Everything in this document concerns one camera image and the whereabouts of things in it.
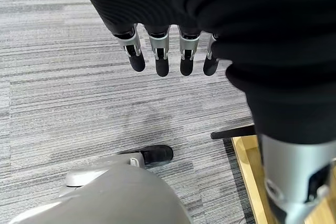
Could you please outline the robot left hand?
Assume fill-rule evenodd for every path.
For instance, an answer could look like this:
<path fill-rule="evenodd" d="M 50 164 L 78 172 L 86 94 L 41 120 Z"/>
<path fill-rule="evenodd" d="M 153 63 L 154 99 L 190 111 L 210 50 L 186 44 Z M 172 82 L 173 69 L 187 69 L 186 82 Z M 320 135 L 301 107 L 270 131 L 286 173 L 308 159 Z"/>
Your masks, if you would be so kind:
<path fill-rule="evenodd" d="M 109 30 L 176 24 L 214 34 L 262 151 L 270 207 L 302 223 L 335 158 L 335 0 L 90 0 Z"/>

